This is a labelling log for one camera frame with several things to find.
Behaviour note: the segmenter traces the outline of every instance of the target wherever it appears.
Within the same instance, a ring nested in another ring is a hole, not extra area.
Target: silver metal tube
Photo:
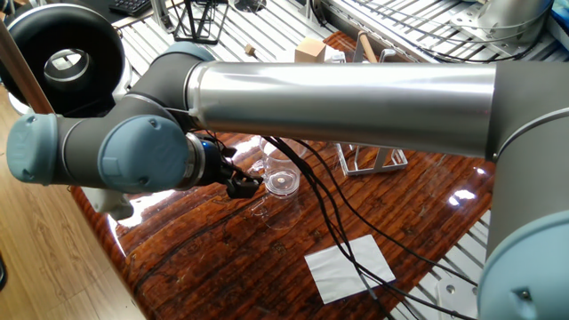
[[[248,64],[192,72],[206,129],[485,156],[494,65]]]

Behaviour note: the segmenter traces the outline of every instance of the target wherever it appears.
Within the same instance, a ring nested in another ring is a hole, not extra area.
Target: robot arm
[[[103,118],[22,117],[12,174],[126,193],[223,180],[220,151],[192,129],[485,157],[497,171],[480,318],[569,317],[569,66],[205,60],[176,44]]]

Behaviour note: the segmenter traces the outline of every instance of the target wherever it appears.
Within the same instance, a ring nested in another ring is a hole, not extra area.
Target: clear plastic cup
[[[298,155],[304,156],[306,148],[294,140],[283,139]],[[263,178],[269,193],[287,198],[296,193],[301,184],[301,171],[284,153],[264,139],[260,140],[260,151],[263,154]]]

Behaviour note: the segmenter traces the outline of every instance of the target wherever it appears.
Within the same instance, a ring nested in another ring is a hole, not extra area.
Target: cardboard box
[[[326,44],[309,37],[304,38],[294,52],[294,62],[324,63]]]

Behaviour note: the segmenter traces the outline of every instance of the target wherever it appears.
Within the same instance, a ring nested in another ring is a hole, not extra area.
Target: white paper
[[[362,236],[349,244],[359,264],[387,282],[395,280],[373,236]],[[348,251],[345,244],[342,244],[342,247]],[[312,253],[304,259],[309,265],[324,304],[367,290],[354,265],[344,257],[337,246]],[[370,287],[378,286],[367,277],[365,280]]]

